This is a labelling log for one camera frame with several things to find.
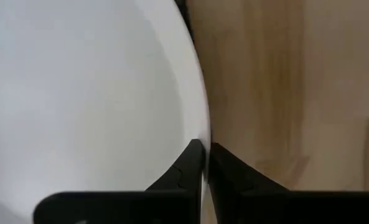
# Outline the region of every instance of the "wooden surface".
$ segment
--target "wooden surface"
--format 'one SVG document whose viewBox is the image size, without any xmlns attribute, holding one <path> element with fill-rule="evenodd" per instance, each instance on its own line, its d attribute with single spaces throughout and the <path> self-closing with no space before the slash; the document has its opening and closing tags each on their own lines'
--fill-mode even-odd
<svg viewBox="0 0 369 224">
<path fill-rule="evenodd" d="M 291 189 L 368 190 L 369 0 L 188 2 L 214 140 Z"/>
</svg>

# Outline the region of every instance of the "white plate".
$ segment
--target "white plate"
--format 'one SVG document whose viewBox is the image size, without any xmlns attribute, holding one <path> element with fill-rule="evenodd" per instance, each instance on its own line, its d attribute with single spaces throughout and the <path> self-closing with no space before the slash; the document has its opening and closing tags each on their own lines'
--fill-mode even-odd
<svg viewBox="0 0 369 224">
<path fill-rule="evenodd" d="M 144 190 L 207 99 L 171 0 L 0 0 L 0 223 L 66 190 Z"/>
</svg>

